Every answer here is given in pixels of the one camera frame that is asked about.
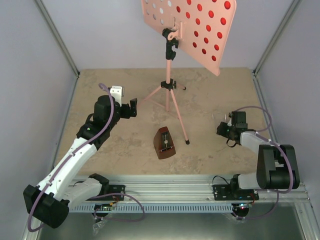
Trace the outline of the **clear plastic metronome cover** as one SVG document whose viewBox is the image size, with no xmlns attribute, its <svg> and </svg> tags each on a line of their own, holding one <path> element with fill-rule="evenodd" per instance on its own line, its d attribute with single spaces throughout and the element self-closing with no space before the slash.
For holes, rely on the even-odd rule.
<svg viewBox="0 0 320 240">
<path fill-rule="evenodd" d="M 228 124 L 231 121 L 227 113 L 220 113 L 220 112 L 212 113 L 212 119 L 216 127 L 219 126 L 221 122 Z"/>
</svg>

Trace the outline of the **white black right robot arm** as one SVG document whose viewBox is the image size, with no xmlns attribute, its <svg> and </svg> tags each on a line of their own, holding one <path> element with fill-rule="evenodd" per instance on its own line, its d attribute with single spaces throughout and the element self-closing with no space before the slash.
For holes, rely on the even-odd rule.
<svg viewBox="0 0 320 240">
<path fill-rule="evenodd" d="M 257 200 L 258 190 L 289 193 L 300 186 L 295 148 L 279 144 L 250 129 L 246 112 L 232 111 L 229 120 L 220 122 L 216 133 L 234 145 L 245 147 L 257 156 L 257 167 L 252 173 L 235 174 L 225 185 L 213 185 L 217 200 Z"/>
</svg>

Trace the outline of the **brown wooden metronome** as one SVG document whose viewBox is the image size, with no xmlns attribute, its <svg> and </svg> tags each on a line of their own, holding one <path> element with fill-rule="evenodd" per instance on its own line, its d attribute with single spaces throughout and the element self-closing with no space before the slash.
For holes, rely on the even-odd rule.
<svg viewBox="0 0 320 240">
<path fill-rule="evenodd" d="M 167 126 L 158 129 L 153 138 L 153 146 L 159 160 L 168 159 L 176 154 L 176 148 Z"/>
</svg>

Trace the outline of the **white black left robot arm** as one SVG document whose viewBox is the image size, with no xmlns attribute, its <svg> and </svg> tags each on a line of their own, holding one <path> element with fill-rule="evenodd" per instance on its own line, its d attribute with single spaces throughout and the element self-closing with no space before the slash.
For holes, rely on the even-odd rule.
<svg viewBox="0 0 320 240">
<path fill-rule="evenodd" d="M 120 104 L 111 95 L 100 96 L 94 104 L 94 112 L 89 114 L 84 125 L 76 134 L 70 149 L 58 165 L 36 186 L 28 185 L 23 198 L 29 214 L 27 228 L 32 228 L 32 219 L 53 229 L 59 227 L 67 218 L 69 211 L 86 200 L 99 199 L 115 201 L 122 199 L 123 185 L 110 185 L 109 180 L 97 173 L 70 187 L 71 181 L 82 166 L 110 137 L 110 132 L 120 119 L 137 116 L 136 98 L 129 104 Z"/>
</svg>

